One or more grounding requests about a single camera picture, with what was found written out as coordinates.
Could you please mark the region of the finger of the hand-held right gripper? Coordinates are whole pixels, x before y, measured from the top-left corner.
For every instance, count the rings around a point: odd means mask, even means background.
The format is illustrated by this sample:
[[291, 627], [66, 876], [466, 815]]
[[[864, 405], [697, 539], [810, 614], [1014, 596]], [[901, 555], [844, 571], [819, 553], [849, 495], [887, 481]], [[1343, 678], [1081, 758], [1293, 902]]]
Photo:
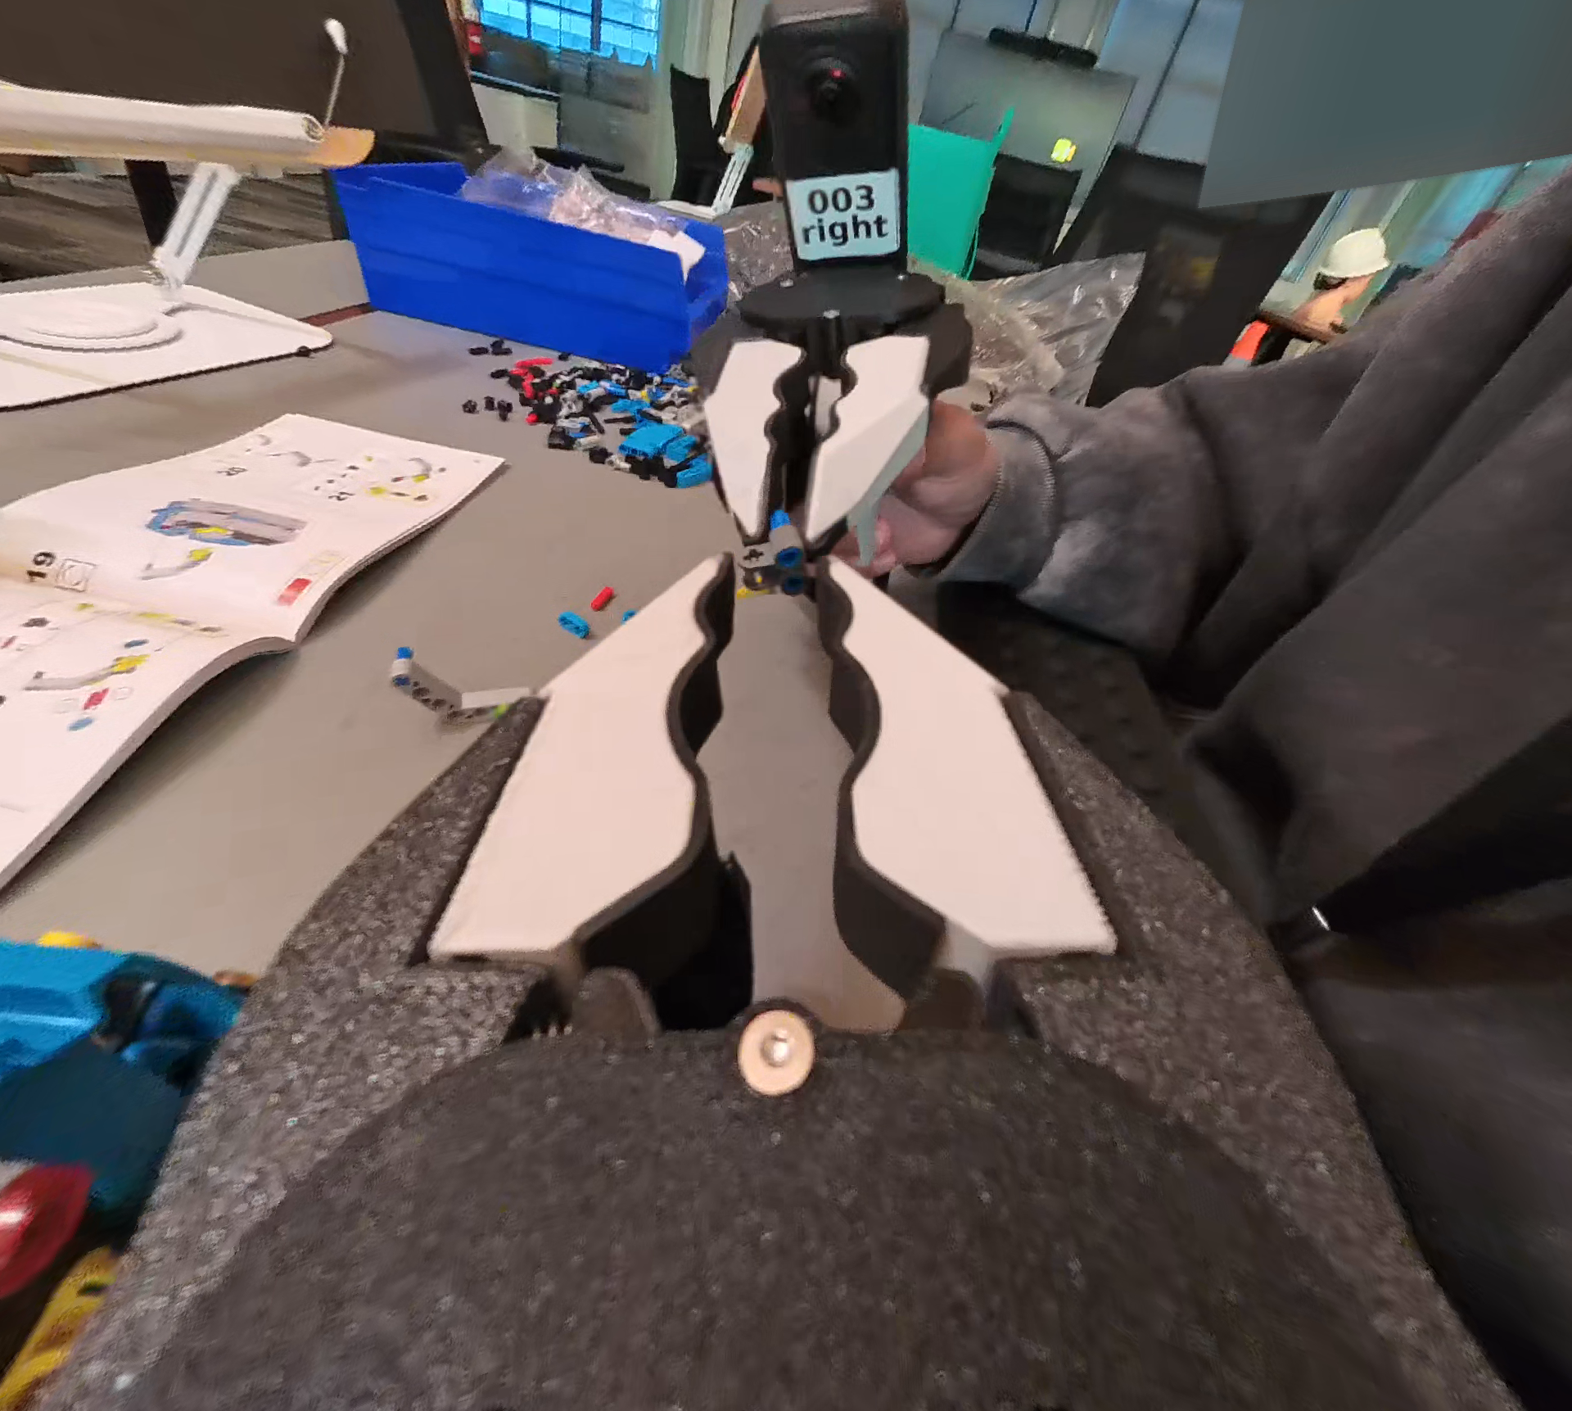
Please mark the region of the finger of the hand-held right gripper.
[[761, 544], [792, 503], [808, 432], [811, 362], [785, 341], [736, 341], [707, 400], [721, 491], [741, 539]]
[[833, 545], [846, 527], [859, 563], [872, 568], [878, 550], [878, 509], [929, 434], [932, 342], [928, 336], [885, 336], [847, 349], [831, 427], [810, 462], [803, 535], [815, 549]]

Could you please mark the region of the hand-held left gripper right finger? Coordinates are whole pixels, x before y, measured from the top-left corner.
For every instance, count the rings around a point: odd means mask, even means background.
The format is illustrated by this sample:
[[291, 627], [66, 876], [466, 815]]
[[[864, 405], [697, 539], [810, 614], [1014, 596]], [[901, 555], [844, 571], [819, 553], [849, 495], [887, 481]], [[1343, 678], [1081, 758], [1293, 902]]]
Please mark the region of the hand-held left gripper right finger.
[[847, 948], [859, 959], [1114, 953], [1027, 750], [1023, 701], [841, 560], [819, 565], [816, 601], [851, 750], [834, 868]]

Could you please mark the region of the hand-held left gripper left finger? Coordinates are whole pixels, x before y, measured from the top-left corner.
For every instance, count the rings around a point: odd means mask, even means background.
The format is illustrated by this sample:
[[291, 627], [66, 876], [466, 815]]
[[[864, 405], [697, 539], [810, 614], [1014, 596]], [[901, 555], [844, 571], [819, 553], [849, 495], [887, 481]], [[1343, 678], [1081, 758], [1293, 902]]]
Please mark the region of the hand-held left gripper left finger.
[[544, 689], [430, 940], [435, 963], [687, 966], [725, 891], [700, 753], [736, 562], [710, 557]]

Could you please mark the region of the person's right forearm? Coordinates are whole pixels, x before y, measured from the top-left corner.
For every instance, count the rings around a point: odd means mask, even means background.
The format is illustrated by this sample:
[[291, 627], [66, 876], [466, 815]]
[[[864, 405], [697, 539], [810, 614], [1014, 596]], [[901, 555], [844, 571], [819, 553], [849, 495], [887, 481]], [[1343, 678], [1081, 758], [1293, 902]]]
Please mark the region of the person's right forearm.
[[1450, 321], [1376, 321], [1250, 370], [1194, 369], [1101, 408], [1008, 400], [990, 499], [947, 560], [1219, 706], [1327, 596], [1496, 364]]

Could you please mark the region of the grey desk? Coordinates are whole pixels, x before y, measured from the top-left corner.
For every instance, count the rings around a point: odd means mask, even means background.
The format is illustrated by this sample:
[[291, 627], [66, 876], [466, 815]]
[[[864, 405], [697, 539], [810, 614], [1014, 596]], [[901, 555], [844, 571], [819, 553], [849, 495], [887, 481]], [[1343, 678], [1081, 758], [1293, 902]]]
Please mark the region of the grey desk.
[[295, 653], [196, 693], [4, 892], [4, 937], [50, 930], [207, 969], [263, 971], [325, 889], [477, 737], [387, 683], [397, 647], [467, 689], [539, 688], [587, 644], [557, 616], [603, 586], [652, 601], [738, 534], [711, 490], [670, 491], [553, 452], [463, 400], [472, 337], [372, 313], [346, 242], [210, 257], [199, 282], [325, 318], [277, 360], [4, 414], [4, 503], [212, 447], [282, 414], [500, 455], [507, 470], [341, 588]]

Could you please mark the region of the person's right hand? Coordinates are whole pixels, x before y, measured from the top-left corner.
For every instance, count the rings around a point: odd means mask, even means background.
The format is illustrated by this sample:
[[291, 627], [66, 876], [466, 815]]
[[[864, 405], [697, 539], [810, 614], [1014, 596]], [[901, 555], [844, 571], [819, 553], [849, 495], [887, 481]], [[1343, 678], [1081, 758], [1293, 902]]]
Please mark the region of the person's right hand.
[[934, 403], [919, 454], [878, 504], [870, 575], [947, 562], [983, 517], [998, 481], [1000, 457], [982, 419]]

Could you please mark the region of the pile of building bricks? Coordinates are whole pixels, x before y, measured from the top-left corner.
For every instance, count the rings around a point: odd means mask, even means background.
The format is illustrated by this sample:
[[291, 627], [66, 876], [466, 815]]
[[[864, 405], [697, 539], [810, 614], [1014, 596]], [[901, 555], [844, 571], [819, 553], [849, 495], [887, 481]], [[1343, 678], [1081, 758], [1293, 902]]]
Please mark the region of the pile of building bricks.
[[469, 416], [533, 427], [546, 447], [672, 490], [716, 478], [698, 380], [684, 367], [651, 372], [571, 354], [539, 354], [505, 339], [472, 344], [485, 385], [463, 400]]

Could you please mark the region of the teal green panel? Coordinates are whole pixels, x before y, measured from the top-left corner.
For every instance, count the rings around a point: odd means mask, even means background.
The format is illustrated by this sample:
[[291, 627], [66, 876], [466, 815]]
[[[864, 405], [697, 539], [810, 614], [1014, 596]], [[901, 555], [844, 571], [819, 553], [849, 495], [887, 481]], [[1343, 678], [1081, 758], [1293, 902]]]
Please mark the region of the teal green panel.
[[910, 126], [911, 260], [964, 280], [973, 275], [982, 218], [1013, 123], [1014, 110], [1009, 108], [990, 139], [926, 125]]

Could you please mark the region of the grey angled beam brick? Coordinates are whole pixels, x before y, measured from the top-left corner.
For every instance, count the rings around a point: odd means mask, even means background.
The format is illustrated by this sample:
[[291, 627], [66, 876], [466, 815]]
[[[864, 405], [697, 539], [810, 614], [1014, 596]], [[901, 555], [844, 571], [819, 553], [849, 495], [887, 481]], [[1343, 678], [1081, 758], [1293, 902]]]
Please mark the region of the grey angled beam brick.
[[451, 727], [497, 720], [536, 696], [530, 688], [461, 689], [425, 668], [410, 647], [397, 648], [389, 678], [397, 691]]

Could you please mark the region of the clear plastic bag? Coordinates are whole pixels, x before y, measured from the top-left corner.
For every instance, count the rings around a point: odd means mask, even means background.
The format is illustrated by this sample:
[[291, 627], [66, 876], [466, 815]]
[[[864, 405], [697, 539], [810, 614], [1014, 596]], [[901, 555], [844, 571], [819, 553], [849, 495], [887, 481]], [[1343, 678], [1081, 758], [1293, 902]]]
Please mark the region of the clear plastic bag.
[[900, 331], [936, 324], [942, 342], [970, 334], [964, 362], [932, 364], [934, 401], [973, 411], [1009, 391], [1039, 391], [1085, 403], [1096, 370], [1124, 321], [1145, 267], [1122, 254], [996, 282], [972, 282], [908, 259], [801, 264], [782, 203], [762, 203], [718, 221], [728, 260], [729, 298], [721, 318], [695, 342], [690, 370], [708, 396], [738, 341], [754, 339], [744, 301], [759, 288], [787, 283], [787, 300], [813, 321], [838, 311], [862, 323], [895, 319]]
[[459, 198], [672, 252], [687, 277], [707, 252], [690, 224], [677, 215], [620, 195], [585, 167], [549, 164], [530, 148], [499, 151], [466, 179]]

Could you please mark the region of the blue plastic bin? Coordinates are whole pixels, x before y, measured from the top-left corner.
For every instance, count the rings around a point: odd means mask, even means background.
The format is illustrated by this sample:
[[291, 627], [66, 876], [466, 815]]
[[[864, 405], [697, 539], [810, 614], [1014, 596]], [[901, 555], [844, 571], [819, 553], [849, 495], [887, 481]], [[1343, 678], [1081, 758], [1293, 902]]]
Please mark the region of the blue plastic bin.
[[703, 256], [677, 254], [463, 198], [459, 164], [330, 174], [386, 314], [535, 344], [651, 373], [684, 362], [731, 300], [725, 231], [685, 221]]

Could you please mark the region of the instruction booklet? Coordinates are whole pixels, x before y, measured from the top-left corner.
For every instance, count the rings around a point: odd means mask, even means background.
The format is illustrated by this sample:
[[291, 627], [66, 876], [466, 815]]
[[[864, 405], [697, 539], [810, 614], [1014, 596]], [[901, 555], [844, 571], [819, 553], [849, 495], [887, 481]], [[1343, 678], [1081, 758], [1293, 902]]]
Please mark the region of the instruction booklet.
[[4, 889], [197, 689], [294, 652], [345, 583], [505, 465], [287, 414], [6, 506]]

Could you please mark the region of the blue toy robot model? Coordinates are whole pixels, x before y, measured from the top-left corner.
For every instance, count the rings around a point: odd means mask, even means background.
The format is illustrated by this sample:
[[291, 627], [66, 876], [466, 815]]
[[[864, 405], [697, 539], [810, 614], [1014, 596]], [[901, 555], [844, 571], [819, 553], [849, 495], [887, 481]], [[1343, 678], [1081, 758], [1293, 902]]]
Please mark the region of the blue toy robot model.
[[68, 933], [4, 941], [4, 1408], [38, 1405], [107, 1300], [255, 982]]

